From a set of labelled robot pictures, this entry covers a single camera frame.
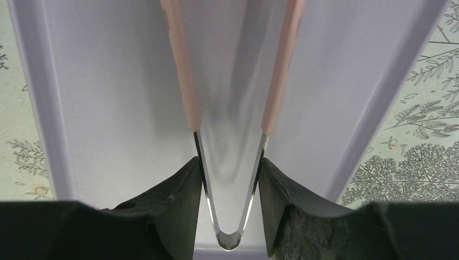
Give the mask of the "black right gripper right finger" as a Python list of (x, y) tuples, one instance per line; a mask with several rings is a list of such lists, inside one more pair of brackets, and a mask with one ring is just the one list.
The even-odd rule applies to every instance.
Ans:
[(352, 210), (268, 159), (258, 183), (266, 250), (275, 259), (458, 259), (457, 202), (376, 202)]

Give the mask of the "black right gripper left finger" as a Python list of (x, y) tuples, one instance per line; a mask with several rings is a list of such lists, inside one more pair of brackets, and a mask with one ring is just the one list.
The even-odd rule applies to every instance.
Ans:
[(113, 209), (79, 201), (1, 203), (1, 259), (192, 259), (200, 161)]

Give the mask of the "pink handled tongs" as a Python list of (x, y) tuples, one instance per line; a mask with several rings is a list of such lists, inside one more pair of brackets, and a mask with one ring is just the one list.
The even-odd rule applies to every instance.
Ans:
[(248, 218), (250, 216), (255, 191), (261, 172), (261, 164), (265, 155), (269, 137), (273, 134), (279, 118), (288, 71), (292, 56), (297, 44), (298, 31), (304, 14), (305, 1), (288, 1), (283, 17), (283, 24), (277, 46), (276, 59), (271, 76), (270, 88), (263, 119), (261, 123), (262, 135), (260, 139), (250, 186), (247, 192), (244, 209), (238, 229), (233, 233), (221, 231), (215, 210), (212, 188), (206, 165), (200, 126), (202, 117), (199, 111), (198, 95), (194, 86), (191, 58), (189, 55), (187, 33), (183, 21), (180, 1), (161, 1), (163, 14), (167, 22), (168, 37), (172, 47), (176, 71), (179, 80), (181, 97), (185, 109), (188, 126), (193, 133), (196, 151), (199, 157), (202, 185), (205, 192), (209, 215), (219, 246), (225, 251), (233, 251), (239, 247)]

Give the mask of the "lilac plastic tray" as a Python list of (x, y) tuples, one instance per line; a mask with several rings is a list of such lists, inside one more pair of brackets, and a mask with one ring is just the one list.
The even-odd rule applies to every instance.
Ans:
[[(53, 201), (113, 209), (199, 159), (160, 2), (8, 1)], [(338, 204), (449, 3), (305, 2), (263, 159)], [(180, 3), (217, 219), (233, 233), (288, 1)], [(259, 183), (233, 251), (202, 185), (192, 259), (269, 258)]]

